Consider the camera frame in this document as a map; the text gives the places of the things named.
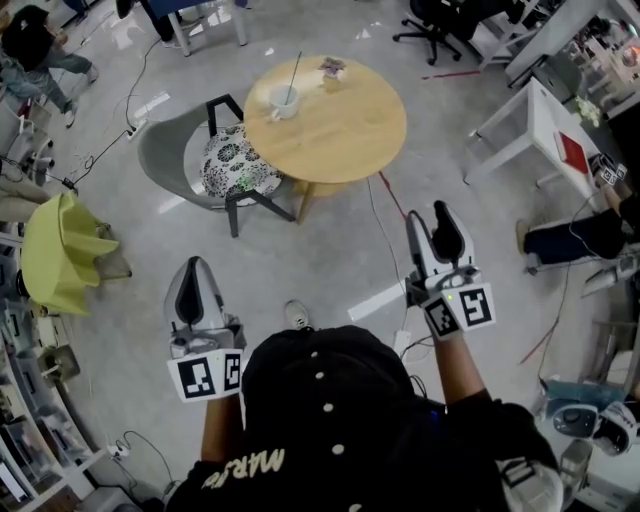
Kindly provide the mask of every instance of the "shoe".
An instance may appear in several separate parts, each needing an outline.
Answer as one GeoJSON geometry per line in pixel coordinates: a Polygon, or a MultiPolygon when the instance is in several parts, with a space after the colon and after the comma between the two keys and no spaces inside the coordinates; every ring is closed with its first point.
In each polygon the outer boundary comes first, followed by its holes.
{"type": "Polygon", "coordinates": [[[518,241],[518,252],[524,256],[524,238],[531,230],[529,223],[524,220],[516,222],[516,239],[518,241]]]}
{"type": "Polygon", "coordinates": [[[64,125],[67,128],[71,128],[71,125],[76,120],[76,105],[71,105],[71,108],[64,113],[64,125]]]}
{"type": "Polygon", "coordinates": [[[89,71],[87,71],[87,78],[89,79],[89,83],[92,84],[93,82],[95,82],[98,79],[99,75],[100,72],[98,71],[98,68],[92,64],[89,68],[89,71]]]}
{"type": "Polygon", "coordinates": [[[284,317],[289,326],[296,331],[311,327],[309,313],[299,300],[290,300],[285,304],[284,317]]]}
{"type": "Polygon", "coordinates": [[[171,41],[162,41],[162,46],[165,48],[180,48],[180,43],[175,39],[172,39],[171,41]]]}
{"type": "Polygon", "coordinates": [[[189,30],[189,29],[195,27],[196,25],[200,25],[200,20],[190,21],[190,20],[185,20],[184,18],[182,18],[182,21],[180,22],[180,26],[182,28],[184,28],[185,30],[189,30]]]}

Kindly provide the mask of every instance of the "small cup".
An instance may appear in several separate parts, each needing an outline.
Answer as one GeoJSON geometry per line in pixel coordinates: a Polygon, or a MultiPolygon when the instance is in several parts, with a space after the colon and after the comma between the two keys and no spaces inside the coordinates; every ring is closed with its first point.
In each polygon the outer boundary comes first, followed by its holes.
{"type": "Polygon", "coordinates": [[[271,119],[274,121],[289,119],[298,112],[298,91],[295,87],[291,87],[291,91],[289,92],[288,85],[277,85],[271,89],[269,104],[274,109],[273,112],[271,112],[271,119]]]}

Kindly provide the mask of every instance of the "extension cord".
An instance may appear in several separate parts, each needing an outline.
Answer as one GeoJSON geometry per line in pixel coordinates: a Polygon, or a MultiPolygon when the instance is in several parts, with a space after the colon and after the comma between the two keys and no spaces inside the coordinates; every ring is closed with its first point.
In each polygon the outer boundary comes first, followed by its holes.
{"type": "Polygon", "coordinates": [[[138,126],[136,126],[136,127],[135,127],[135,131],[134,131],[131,135],[129,135],[129,134],[127,133],[127,140],[128,140],[129,142],[131,142],[133,139],[135,139],[135,138],[137,137],[137,135],[138,135],[142,130],[144,130],[144,127],[145,127],[146,125],[147,125],[147,120],[146,120],[146,119],[143,119],[142,121],[140,121],[140,124],[139,124],[138,126]]]}

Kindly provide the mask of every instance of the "hand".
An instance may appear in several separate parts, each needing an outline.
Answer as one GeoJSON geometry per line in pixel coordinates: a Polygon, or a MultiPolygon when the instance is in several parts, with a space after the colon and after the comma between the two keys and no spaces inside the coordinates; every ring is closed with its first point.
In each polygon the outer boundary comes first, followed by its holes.
{"type": "Polygon", "coordinates": [[[59,46],[64,46],[69,40],[69,36],[65,32],[59,32],[55,38],[55,43],[59,46]]]}

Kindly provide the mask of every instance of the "red book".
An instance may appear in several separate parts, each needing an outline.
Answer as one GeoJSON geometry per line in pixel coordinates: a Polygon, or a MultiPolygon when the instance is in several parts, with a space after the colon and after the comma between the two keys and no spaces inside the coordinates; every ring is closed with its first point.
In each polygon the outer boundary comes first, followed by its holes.
{"type": "Polygon", "coordinates": [[[555,138],[560,160],[582,174],[589,174],[589,164],[584,156],[582,146],[562,132],[556,132],[555,138]]]}

